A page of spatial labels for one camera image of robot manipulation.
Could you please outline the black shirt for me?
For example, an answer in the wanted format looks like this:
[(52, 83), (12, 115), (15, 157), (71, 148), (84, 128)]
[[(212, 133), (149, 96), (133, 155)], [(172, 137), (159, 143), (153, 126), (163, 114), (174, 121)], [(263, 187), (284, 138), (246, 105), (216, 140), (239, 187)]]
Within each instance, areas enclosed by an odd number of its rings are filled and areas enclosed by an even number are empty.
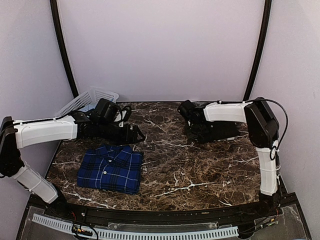
[(199, 143), (211, 143), (228, 139), (233, 140), (241, 134), (240, 130), (243, 126), (241, 122), (208, 121), (204, 124), (204, 129), (201, 130), (197, 141)]

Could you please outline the blue plaid long sleeve shirt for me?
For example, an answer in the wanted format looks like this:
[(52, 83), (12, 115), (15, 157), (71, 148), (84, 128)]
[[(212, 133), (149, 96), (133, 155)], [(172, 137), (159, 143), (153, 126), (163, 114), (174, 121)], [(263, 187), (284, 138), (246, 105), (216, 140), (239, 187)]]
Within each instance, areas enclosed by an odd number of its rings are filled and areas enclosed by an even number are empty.
[(77, 172), (82, 188), (136, 195), (140, 190), (144, 153), (129, 145), (101, 145), (84, 154)]

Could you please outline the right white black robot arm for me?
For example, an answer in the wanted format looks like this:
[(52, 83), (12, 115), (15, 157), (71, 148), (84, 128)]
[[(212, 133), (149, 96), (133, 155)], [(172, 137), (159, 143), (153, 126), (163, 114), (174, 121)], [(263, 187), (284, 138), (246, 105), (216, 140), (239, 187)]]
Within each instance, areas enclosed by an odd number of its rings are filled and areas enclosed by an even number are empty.
[(258, 154), (263, 196), (273, 196), (279, 189), (278, 151), (284, 138), (279, 135), (280, 124), (269, 103), (274, 101), (263, 97), (204, 104), (186, 100), (177, 108), (186, 122), (187, 138), (202, 144), (234, 140), (240, 134), (237, 124), (246, 124), (249, 140)]

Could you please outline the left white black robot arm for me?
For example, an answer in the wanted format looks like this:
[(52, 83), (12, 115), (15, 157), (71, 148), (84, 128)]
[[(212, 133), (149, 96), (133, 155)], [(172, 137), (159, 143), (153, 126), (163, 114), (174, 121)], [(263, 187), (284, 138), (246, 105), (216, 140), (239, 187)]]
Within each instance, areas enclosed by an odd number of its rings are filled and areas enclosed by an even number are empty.
[(67, 218), (71, 208), (64, 202), (63, 194), (21, 159), (20, 150), (46, 142), (81, 138), (103, 138), (118, 145), (142, 142), (146, 137), (139, 127), (127, 123), (131, 112), (129, 105), (120, 107), (101, 98), (87, 113), (72, 110), (63, 116), (28, 121), (14, 121), (7, 116), (0, 127), (0, 176), (15, 179), (51, 204), (51, 210), (58, 217)]

